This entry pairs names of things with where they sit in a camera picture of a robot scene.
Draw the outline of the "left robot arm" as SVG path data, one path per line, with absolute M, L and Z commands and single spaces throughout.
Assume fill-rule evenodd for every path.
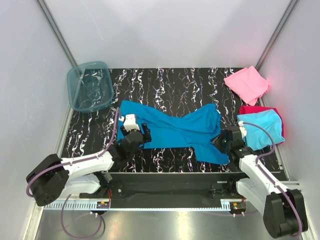
M 109 171 L 129 161 L 146 143 L 152 141 L 147 124 L 140 126 L 142 129 L 132 130 L 122 126 L 120 130 L 124 136 L 107 150 L 74 158 L 60 158 L 56 153 L 48 155 L 27 175 L 27 195 L 34 198 L 37 206 L 44 207 L 57 200 L 73 180 Z

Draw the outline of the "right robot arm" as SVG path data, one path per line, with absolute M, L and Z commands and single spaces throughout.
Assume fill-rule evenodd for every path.
M 290 189 L 261 163 L 262 154 L 247 146 L 246 122 L 224 129 L 211 144 L 226 154 L 245 178 L 231 178 L 224 188 L 232 198 L 243 197 L 262 215 L 264 226 L 274 239 L 299 237 L 309 228 L 303 194 Z

